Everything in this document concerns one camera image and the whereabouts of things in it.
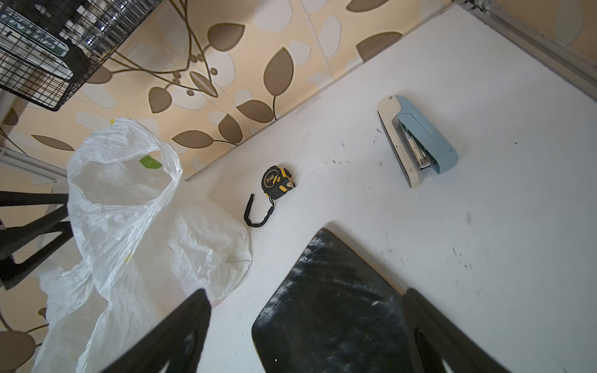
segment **black mat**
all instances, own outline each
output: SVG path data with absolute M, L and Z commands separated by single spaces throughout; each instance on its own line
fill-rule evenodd
M 251 330 L 267 373 L 412 372 L 402 296 L 327 229 Z

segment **wall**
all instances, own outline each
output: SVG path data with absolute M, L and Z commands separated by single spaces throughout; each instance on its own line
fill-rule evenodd
M 30 104 L 3 128 L 66 168 L 91 131 L 126 116 L 170 142 L 191 175 L 449 2 L 164 0 L 58 112 Z
M 597 64 L 597 1 L 493 0 L 493 3 Z
M 24 172 L 0 165 L 0 190 L 27 193 L 50 193 L 51 185 L 32 185 L 32 177 Z M 23 226 L 46 213 L 47 206 L 9 206 L 0 207 L 0 218 L 7 227 Z M 15 253 L 16 262 L 26 259 L 36 251 L 38 241 L 34 240 Z M 46 323 L 38 310 L 45 307 L 47 296 L 39 289 L 39 280 L 28 277 L 17 286 L 6 291 L 0 288 L 0 311 L 12 329 L 27 331 Z M 0 331 L 6 328 L 0 324 Z M 41 343 L 47 328 L 31 332 L 37 343 Z M 35 357 L 29 359 L 20 369 L 19 373 L 27 373 L 33 368 Z

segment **plastic bag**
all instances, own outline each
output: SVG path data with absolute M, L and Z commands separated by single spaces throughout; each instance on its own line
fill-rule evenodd
M 162 167 L 144 167 L 156 150 Z M 205 289 L 215 306 L 247 271 L 246 228 L 199 198 L 173 149 L 139 123 L 93 132 L 67 173 L 83 260 L 39 275 L 50 327 L 32 372 L 96 373 L 192 292 Z

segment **wire basket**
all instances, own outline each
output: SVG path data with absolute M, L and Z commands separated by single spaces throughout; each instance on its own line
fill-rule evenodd
M 161 0 L 0 0 L 0 88 L 58 110 Z

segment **tape measure wrist strap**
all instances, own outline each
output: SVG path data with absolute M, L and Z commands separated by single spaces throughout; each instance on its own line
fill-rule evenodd
M 267 215 L 265 215 L 265 218 L 263 219 L 263 221 L 261 223 L 252 223 L 251 220 L 249 219 L 249 213 L 251 212 L 251 206 L 253 205 L 254 198 L 255 198 L 255 195 L 251 194 L 251 197 L 249 198 L 249 202 L 247 202 L 247 208 L 245 209 L 245 223 L 250 227 L 259 228 L 267 222 L 267 219 L 269 219 L 270 215 L 272 215 L 272 212 L 273 212 L 273 209 L 275 206 L 273 204 L 273 199 L 270 198 L 269 202 L 272 203 L 272 207 L 270 207 L 269 210 L 267 210 Z

